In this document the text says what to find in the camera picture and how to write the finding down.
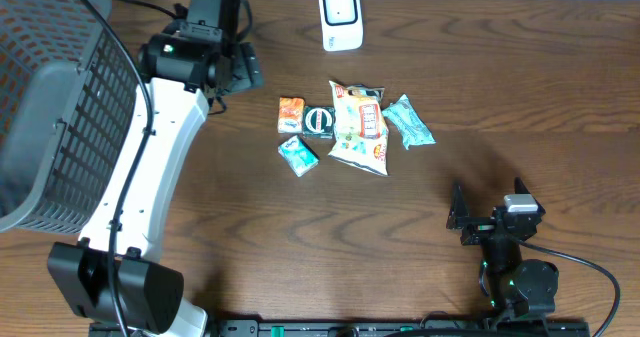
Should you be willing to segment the orange tissue pack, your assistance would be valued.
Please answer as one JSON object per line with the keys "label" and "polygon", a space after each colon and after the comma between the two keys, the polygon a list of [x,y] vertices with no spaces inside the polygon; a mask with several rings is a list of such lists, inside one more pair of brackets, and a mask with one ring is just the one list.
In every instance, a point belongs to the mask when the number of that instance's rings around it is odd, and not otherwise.
{"label": "orange tissue pack", "polygon": [[305,100],[300,97],[281,97],[277,130],[279,133],[297,134],[302,132]]}

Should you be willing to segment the dark green round-logo packet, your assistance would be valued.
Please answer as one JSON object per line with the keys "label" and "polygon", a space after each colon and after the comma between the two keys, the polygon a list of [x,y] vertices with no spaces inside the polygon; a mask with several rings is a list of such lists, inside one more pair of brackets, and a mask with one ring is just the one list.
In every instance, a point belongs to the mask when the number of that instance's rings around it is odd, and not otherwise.
{"label": "dark green round-logo packet", "polygon": [[302,133],[308,138],[332,139],[335,109],[329,106],[305,106]]}

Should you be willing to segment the teal tissue pack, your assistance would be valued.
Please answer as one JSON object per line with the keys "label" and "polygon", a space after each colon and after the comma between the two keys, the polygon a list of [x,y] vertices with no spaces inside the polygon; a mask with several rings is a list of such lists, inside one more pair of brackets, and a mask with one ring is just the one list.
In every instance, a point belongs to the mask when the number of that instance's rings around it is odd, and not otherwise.
{"label": "teal tissue pack", "polygon": [[297,135],[283,142],[278,152],[297,177],[303,176],[319,163],[318,157]]}

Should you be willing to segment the mint green snack packet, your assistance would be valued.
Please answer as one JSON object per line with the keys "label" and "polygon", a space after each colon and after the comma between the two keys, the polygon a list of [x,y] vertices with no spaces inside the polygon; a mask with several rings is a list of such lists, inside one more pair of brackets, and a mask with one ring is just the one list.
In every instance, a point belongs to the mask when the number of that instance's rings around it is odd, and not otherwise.
{"label": "mint green snack packet", "polygon": [[411,146],[436,143],[431,131],[418,116],[406,94],[403,94],[395,103],[391,103],[382,111],[382,114],[396,126],[406,150],[409,150]]}

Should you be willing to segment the yellow snack bag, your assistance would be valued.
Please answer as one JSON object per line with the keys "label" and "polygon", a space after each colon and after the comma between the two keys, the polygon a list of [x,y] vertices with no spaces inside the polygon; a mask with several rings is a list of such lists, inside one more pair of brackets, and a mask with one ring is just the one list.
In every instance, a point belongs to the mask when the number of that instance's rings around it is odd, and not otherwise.
{"label": "yellow snack bag", "polygon": [[389,129],[380,102],[385,89],[329,82],[335,110],[335,144],[329,156],[350,166],[387,176]]}

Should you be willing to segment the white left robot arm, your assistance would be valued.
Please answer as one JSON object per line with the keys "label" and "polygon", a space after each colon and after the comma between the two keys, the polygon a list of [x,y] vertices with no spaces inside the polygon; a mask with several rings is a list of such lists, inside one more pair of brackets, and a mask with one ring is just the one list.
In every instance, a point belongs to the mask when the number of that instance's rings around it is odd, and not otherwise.
{"label": "white left robot arm", "polygon": [[75,244],[56,243],[48,271],[94,335],[203,336],[206,311],[160,262],[168,207],[185,158],[227,95],[263,83],[247,35],[247,0],[190,0],[143,44],[134,115],[102,198]]}

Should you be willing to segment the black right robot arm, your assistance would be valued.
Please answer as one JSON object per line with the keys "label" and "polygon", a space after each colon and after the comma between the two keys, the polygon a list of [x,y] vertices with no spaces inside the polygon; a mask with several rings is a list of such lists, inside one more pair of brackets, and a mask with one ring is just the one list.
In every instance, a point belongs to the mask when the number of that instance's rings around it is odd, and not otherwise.
{"label": "black right robot arm", "polygon": [[479,246],[479,283],[502,318],[515,321],[543,317],[555,311],[557,267],[539,259],[524,259],[522,243],[537,233],[545,209],[520,178],[488,217],[474,217],[462,188],[454,184],[446,228],[460,232],[463,246]]}

